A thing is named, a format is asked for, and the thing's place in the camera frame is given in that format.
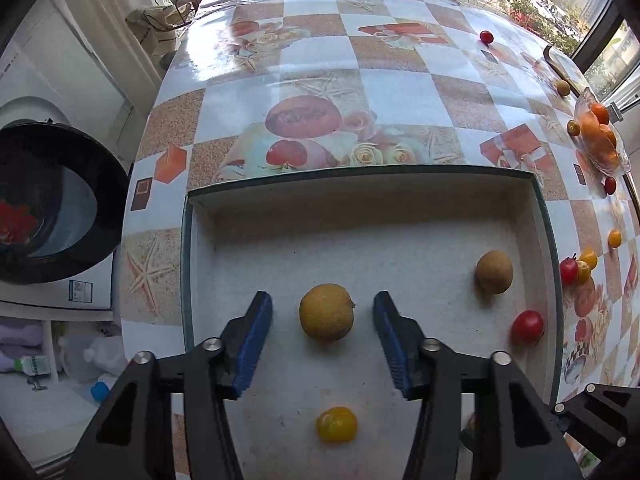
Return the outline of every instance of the table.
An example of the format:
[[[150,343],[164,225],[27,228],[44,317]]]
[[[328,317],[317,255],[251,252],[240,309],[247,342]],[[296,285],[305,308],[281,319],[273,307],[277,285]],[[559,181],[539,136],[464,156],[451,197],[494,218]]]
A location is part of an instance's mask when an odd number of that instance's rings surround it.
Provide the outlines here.
[[[116,271],[128,357],[184,351],[189,190],[283,171],[469,164],[533,172],[559,259],[598,255],[591,288],[564,293],[558,401],[590,382],[636,384],[640,222],[623,180],[607,196],[567,134],[575,98],[557,94],[545,47],[457,0],[204,0],[132,172]],[[623,243],[610,251],[613,228]]]

